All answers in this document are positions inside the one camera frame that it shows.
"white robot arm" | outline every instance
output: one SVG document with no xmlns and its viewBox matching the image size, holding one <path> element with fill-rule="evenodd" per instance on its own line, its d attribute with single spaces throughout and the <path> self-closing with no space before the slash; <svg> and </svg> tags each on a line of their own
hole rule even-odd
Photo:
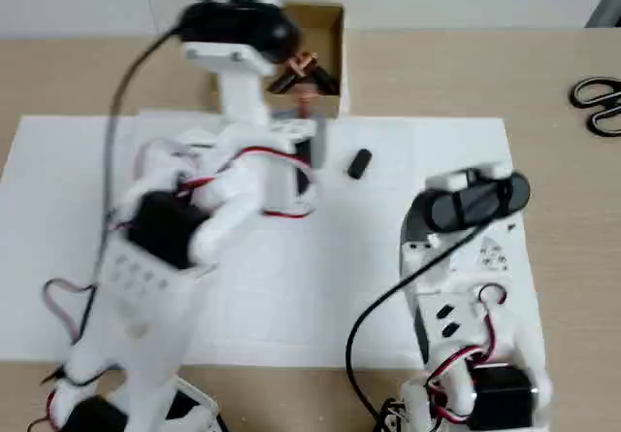
<svg viewBox="0 0 621 432">
<path fill-rule="evenodd" d="M 297 28 L 276 0 L 201 0 L 181 22 L 186 55 L 221 78 L 223 128 L 140 150 L 80 336 L 55 373 L 48 419 L 60 432 L 225 431 L 214 400 L 176 376 L 220 251 L 256 216 L 312 211 L 301 130 L 273 129 L 260 85 L 296 50 Z M 114 367 L 124 384 L 97 396 Z"/>
<path fill-rule="evenodd" d="M 402 229 L 402 279 L 470 240 L 405 289 L 430 374 L 402 385 L 402 401 L 384 409 L 381 430 L 548 426 L 552 384 L 539 340 L 511 304 L 504 251 L 510 228 L 503 218 L 523 209 L 529 194 L 509 167 L 479 165 L 428 180 L 414 200 Z"/>
</svg>

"scissors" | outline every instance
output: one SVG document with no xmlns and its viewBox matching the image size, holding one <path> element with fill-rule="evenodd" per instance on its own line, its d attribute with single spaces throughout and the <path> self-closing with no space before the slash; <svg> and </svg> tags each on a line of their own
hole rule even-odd
<svg viewBox="0 0 621 432">
<path fill-rule="evenodd" d="M 580 92 L 590 85 L 602 85 L 610 89 L 605 94 L 596 95 L 590 99 L 580 97 Z M 589 115 L 586 126 L 593 134 L 614 138 L 621 136 L 621 127 L 605 128 L 600 121 L 605 118 L 621 114 L 621 80 L 606 76 L 594 76 L 577 83 L 570 92 L 570 102 L 578 109 L 590 109 L 591 107 L 603 107 L 599 112 Z"/>
</svg>

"white paper sheet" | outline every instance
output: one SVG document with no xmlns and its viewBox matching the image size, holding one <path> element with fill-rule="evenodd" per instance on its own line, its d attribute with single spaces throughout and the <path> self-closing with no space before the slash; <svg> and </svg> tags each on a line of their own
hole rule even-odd
<svg viewBox="0 0 621 432">
<path fill-rule="evenodd" d="M 41 285 L 62 276 L 90 282 L 101 214 L 103 117 L 22 120 L 0 182 L 0 359 L 60 360 L 67 336 L 45 310 Z M 132 152 L 150 138 L 217 119 L 144 112 L 124 119 L 117 191 Z M 338 367 L 354 319 L 397 281 L 401 223 L 426 175 L 510 161 L 498 119 L 342 118 L 331 123 L 322 199 L 304 220 L 257 217 L 224 252 L 187 355 L 190 363 Z M 374 157 L 356 182 L 344 170 L 358 149 Z M 516 234 L 523 297 L 536 295 Z M 74 315 L 79 298 L 61 299 Z M 405 299 L 396 295 L 360 331 L 356 365 L 420 367 Z"/>
</svg>

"cardboard box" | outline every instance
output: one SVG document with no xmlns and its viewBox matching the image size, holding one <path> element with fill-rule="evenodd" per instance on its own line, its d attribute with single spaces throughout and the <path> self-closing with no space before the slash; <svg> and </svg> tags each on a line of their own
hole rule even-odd
<svg viewBox="0 0 621 432">
<path fill-rule="evenodd" d="M 318 63 L 332 75 L 339 87 L 343 75 L 343 16 L 344 9 L 339 4 L 328 3 L 287 3 L 284 9 L 302 29 L 300 51 L 317 53 Z M 293 108 L 290 94 L 272 94 L 267 91 L 270 83 L 282 75 L 283 65 L 279 65 L 274 76 L 265 78 L 263 88 L 266 103 L 275 109 Z M 212 108 L 219 112 L 217 77 L 212 75 Z M 320 95 L 316 109 L 327 117 L 336 117 L 341 104 L 340 95 Z"/>
</svg>

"table surface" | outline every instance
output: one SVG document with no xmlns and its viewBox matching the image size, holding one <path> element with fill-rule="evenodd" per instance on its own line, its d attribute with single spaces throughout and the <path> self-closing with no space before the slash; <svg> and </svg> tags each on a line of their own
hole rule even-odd
<svg viewBox="0 0 621 432">
<path fill-rule="evenodd" d="M 0 162 L 22 115 L 104 113 L 146 42 L 0 41 Z M 620 31 L 348 31 L 345 42 L 356 115 L 505 119 L 514 163 L 533 186 L 525 220 L 556 390 L 553 429 L 615 430 L 621 144 L 589 134 L 567 92 L 585 76 L 621 75 Z M 137 79 L 126 112 L 204 108 L 207 80 L 169 46 Z M 38 383 L 49 369 L 0 364 L 0 432 L 25 430 L 41 415 L 47 391 Z M 182 375 L 218 400 L 233 431 L 371 430 L 342 370 L 193 367 Z M 379 404 L 406 375 L 370 371 L 361 382 Z"/>
</svg>

